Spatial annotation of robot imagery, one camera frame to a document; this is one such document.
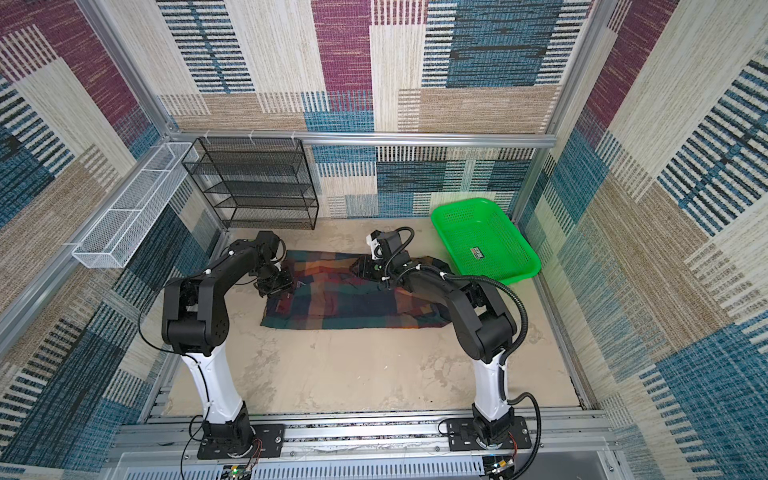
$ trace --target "plaid fabric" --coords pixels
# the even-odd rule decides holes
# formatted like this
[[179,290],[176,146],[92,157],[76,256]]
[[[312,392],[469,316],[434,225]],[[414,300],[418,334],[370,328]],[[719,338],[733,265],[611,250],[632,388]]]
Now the plaid fabric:
[[[266,302],[262,326],[275,329],[425,328],[449,323],[448,310],[402,288],[352,275],[358,253],[288,250],[283,268],[293,274],[293,293]],[[430,257],[420,259],[431,263]]]

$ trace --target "folded plaid cloth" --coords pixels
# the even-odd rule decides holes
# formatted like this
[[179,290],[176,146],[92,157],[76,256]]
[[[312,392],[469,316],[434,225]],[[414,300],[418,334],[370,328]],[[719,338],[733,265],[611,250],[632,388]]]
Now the folded plaid cloth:
[[[293,274],[293,293],[266,302],[262,326],[276,329],[424,328],[449,323],[439,303],[362,280],[349,268],[358,253],[288,250],[283,268]],[[418,259],[431,263],[430,257]]]

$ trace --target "black and white robotic arm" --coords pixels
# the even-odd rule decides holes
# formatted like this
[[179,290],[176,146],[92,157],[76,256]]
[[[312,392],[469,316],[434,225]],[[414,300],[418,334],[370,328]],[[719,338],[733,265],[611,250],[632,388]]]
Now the black and white robotic arm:
[[[411,237],[403,243],[400,232],[406,230]],[[384,282],[390,288],[401,286],[447,307],[458,343],[472,358],[475,369],[471,422],[475,441],[467,442],[471,443],[467,449],[477,449],[475,444],[499,449],[515,426],[512,405],[521,398],[506,398],[506,360],[520,346],[528,330],[525,308],[506,285],[488,277],[456,276],[446,271],[447,266],[441,270],[415,262],[405,250],[412,236],[413,230],[408,227],[371,233],[367,239],[371,255],[360,257],[355,273],[367,280]],[[163,339],[183,356],[192,372],[204,405],[204,444],[214,445],[221,455],[218,458],[247,455],[254,443],[247,408],[234,387],[223,352],[229,332],[224,294],[249,272],[257,277],[262,296],[290,290],[290,273],[281,270],[277,260],[281,242],[270,231],[259,232],[255,240],[237,240],[204,273],[174,281],[165,290]],[[519,332],[497,289],[514,300],[521,316]],[[538,442],[529,460],[532,461],[537,447]],[[504,465],[501,462],[501,466],[492,466],[500,472]]]

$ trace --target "black mounting plate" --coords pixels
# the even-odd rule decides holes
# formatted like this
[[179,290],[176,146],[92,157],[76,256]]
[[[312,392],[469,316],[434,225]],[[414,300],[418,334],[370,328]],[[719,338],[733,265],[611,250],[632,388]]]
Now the black mounting plate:
[[[482,445],[478,443],[478,436],[475,433],[475,428],[472,426],[472,418],[464,419],[447,419],[441,422],[445,424],[448,432],[448,445],[451,452],[467,452],[468,450],[485,450]],[[525,423],[523,417],[515,417],[515,423],[509,429],[515,442],[518,444],[518,449],[531,448],[531,436],[528,432],[528,425]],[[512,444],[512,440],[507,438],[503,443],[500,450],[514,450],[515,446]]]
[[[261,439],[261,458],[278,458],[283,451],[283,433],[286,426],[280,423],[269,425],[251,425],[255,432],[253,442],[256,443],[256,439]],[[200,442],[200,448],[197,450],[197,458],[199,460],[218,460],[221,458],[229,458],[228,454],[234,453],[231,449],[226,448],[223,445],[219,445],[216,442],[203,440]],[[242,458],[249,459],[253,450],[243,455]]]

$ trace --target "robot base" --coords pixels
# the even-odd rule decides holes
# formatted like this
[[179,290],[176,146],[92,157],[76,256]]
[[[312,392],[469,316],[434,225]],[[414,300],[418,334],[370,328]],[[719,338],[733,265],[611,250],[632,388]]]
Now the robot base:
[[[285,425],[251,425],[254,430],[253,444],[257,444],[257,439],[261,440],[261,458],[278,458],[283,451],[283,433]],[[219,460],[221,458],[244,458],[249,459],[253,454],[253,449],[245,453],[241,447],[233,447],[216,442],[214,439],[203,439],[200,442],[200,448],[197,450],[199,460]]]
[[[467,452],[468,450],[485,449],[485,446],[478,441],[478,435],[472,422],[473,419],[471,418],[448,419],[442,422],[445,423],[448,428],[448,445],[451,452]],[[519,450],[532,447],[531,436],[523,417],[515,417],[515,421],[509,429],[509,433],[512,434],[515,442],[517,442]],[[497,450],[514,449],[515,446],[512,444],[512,440],[507,437]]]

